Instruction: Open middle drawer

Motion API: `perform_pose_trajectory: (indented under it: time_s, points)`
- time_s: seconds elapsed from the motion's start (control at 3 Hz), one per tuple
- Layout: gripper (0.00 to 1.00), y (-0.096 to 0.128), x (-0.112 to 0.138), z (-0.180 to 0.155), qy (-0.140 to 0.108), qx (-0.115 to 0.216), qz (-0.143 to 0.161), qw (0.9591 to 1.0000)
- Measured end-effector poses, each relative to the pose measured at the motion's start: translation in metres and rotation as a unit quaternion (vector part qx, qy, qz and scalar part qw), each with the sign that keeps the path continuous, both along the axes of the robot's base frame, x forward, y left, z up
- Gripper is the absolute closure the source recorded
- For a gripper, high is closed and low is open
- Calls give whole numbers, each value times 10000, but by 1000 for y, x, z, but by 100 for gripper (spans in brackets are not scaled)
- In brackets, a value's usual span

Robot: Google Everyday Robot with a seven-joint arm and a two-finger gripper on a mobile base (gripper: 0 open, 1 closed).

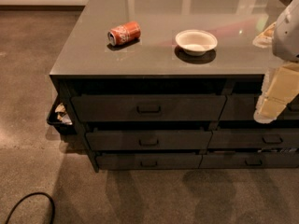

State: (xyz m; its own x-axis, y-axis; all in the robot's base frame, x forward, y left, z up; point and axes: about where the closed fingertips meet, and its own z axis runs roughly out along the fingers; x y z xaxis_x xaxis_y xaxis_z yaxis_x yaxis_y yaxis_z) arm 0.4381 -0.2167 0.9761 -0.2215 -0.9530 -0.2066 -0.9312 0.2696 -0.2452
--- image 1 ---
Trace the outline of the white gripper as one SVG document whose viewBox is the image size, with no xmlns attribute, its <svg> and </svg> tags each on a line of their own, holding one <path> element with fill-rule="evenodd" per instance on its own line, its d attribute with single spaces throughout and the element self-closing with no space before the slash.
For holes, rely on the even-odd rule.
<svg viewBox="0 0 299 224">
<path fill-rule="evenodd" d="M 266 49 L 272 46 L 276 24 L 273 22 L 252 44 Z M 263 78 L 262 94 L 259 96 L 253 118 L 261 124 L 268 124 L 278 118 L 299 94 L 299 63 L 285 62 L 279 68 L 269 68 Z"/>
</svg>

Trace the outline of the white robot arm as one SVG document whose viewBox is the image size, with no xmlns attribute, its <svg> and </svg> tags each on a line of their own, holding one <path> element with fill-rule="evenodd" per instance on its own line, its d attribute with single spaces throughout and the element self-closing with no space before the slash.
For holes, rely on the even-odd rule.
<svg viewBox="0 0 299 224">
<path fill-rule="evenodd" d="M 257 35 L 252 44 L 272 48 L 283 60 L 279 68 L 269 68 L 263 77 L 253 118 L 268 124 L 278 118 L 299 94 L 299 0 L 291 0 L 278 19 Z"/>
</svg>

